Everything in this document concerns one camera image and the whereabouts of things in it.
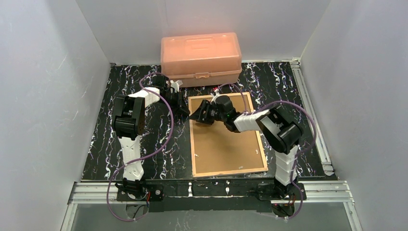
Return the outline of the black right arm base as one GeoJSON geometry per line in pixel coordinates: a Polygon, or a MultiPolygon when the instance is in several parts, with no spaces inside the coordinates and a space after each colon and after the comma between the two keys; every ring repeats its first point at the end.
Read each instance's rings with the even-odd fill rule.
{"type": "Polygon", "coordinates": [[[286,186],[280,182],[260,183],[255,188],[255,193],[261,201],[289,200],[292,196],[295,196],[295,200],[307,199],[305,187],[301,183],[297,187],[291,183],[286,186]]]}

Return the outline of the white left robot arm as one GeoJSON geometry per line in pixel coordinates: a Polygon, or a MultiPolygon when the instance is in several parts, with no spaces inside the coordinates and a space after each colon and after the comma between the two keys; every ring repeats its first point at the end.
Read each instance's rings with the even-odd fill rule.
{"type": "Polygon", "coordinates": [[[189,115],[180,88],[182,80],[173,81],[162,73],[150,74],[152,84],[129,95],[118,95],[112,111],[112,129],[119,139],[124,160],[123,177],[139,181],[144,175],[140,154],[140,138],[145,128],[145,109],[162,102],[170,114],[170,129],[174,129],[175,113],[189,115]]]}

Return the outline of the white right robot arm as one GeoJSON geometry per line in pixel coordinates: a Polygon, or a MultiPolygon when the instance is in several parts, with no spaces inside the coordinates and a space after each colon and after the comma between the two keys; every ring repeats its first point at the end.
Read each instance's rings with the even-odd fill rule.
{"type": "Polygon", "coordinates": [[[288,101],[274,101],[255,112],[239,112],[229,96],[214,96],[210,101],[202,100],[189,119],[208,125],[221,121],[234,133],[262,132],[276,154],[277,169],[274,178],[281,185],[287,186],[296,183],[295,164],[303,130],[281,113],[282,104],[293,105],[288,101]]]}

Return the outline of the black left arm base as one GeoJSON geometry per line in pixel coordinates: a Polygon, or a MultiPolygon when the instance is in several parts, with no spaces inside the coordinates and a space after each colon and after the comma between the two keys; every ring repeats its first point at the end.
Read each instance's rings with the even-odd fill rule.
{"type": "Polygon", "coordinates": [[[149,184],[146,180],[128,180],[116,182],[117,201],[157,202],[164,198],[164,187],[161,184],[149,184]]]}

